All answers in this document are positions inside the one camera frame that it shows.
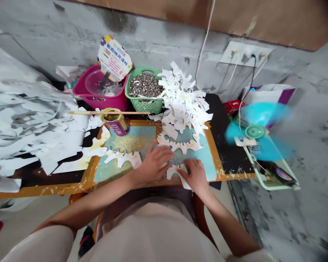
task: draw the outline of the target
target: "power outlet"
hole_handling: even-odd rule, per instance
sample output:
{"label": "power outlet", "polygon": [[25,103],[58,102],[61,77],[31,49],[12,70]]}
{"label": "power outlet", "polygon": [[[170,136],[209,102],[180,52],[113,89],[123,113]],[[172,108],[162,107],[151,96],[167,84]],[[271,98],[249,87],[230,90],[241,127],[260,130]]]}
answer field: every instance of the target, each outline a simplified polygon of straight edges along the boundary
{"label": "power outlet", "polygon": [[220,62],[226,64],[237,63],[237,65],[253,67],[255,61],[251,55],[254,54],[256,56],[256,67],[259,67],[271,52],[272,49],[270,48],[231,41],[223,53]]}

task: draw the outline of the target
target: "fan blade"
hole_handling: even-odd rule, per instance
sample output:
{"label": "fan blade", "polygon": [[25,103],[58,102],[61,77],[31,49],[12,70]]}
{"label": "fan blade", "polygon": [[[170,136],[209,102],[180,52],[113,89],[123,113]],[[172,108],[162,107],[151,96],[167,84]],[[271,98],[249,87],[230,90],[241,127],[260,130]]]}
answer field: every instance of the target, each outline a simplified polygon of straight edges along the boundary
{"label": "fan blade", "polygon": [[289,107],[280,103],[255,103],[241,108],[241,115],[249,125],[267,126],[281,120],[289,113]]}
{"label": "fan blade", "polygon": [[245,137],[245,129],[242,128],[242,131],[241,131],[239,129],[239,126],[236,123],[231,122],[225,132],[225,138],[226,138],[227,143],[235,144],[235,141],[234,141],[235,136]]}
{"label": "fan blade", "polygon": [[264,136],[256,139],[259,150],[253,150],[252,153],[256,159],[262,161],[277,161],[282,158],[291,157],[290,148],[281,139],[275,136]]}

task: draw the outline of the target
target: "yellow can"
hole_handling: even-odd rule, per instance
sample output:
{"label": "yellow can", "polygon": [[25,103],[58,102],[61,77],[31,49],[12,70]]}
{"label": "yellow can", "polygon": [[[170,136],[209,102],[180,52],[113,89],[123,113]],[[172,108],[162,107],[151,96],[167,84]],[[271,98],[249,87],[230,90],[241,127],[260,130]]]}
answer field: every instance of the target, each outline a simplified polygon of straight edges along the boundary
{"label": "yellow can", "polygon": [[[117,108],[106,108],[103,112],[121,112]],[[130,132],[130,127],[125,121],[124,115],[99,115],[101,120],[105,122],[118,136],[126,136]]]}

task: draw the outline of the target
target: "person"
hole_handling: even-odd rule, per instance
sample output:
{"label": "person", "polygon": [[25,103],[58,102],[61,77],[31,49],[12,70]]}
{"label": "person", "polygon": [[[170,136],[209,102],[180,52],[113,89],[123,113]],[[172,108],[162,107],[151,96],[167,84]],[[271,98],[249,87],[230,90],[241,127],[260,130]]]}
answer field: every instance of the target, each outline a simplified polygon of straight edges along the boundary
{"label": "person", "polygon": [[[167,163],[172,158],[174,155],[169,147],[155,147],[153,143],[139,168],[51,216],[15,246],[2,261],[66,262],[77,231],[96,218],[102,210],[107,214],[113,213],[113,217],[110,216],[111,219],[100,226],[101,237],[80,258],[81,262],[224,261],[217,248],[196,227],[191,213],[180,200],[149,196],[122,212],[115,211],[122,205],[120,202],[107,212],[107,207],[111,207],[113,202],[122,199],[124,203],[127,193],[135,192],[132,189],[160,180],[170,167]],[[233,254],[227,260],[274,261],[215,197],[206,180],[202,162],[191,159],[185,162],[190,173],[183,170],[179,173],[211,213]],[[185,191],[192,197],[192,191]]]}

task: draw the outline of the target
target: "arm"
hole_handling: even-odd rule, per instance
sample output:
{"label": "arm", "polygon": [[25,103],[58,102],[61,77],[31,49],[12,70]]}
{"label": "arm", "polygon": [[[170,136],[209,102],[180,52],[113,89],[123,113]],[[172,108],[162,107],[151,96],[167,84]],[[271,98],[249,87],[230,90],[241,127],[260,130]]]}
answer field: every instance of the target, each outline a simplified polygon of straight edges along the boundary
{"label": "arm", "polygon": [[155,142],[152,143],[146,159],[138,169],[65,207],[38,226],[34,232],[48,226],[63,225],[69,227],[75,237],[79,229],[90,223],[105,207],[115,200],[133,188],[140,187],[142,183],[162,178],[170,165],[162,166],[173,158],[173,152],[167,146],[154,148],[154,145]]}
{"label": "arm", "polygon": [[242,257],[260,250],[257,243],[211,191],[202,162],[191,159],[186,159],[185,162],[191,173],[183,170],[179,170],[179,173],[206,205],[232,254]]}

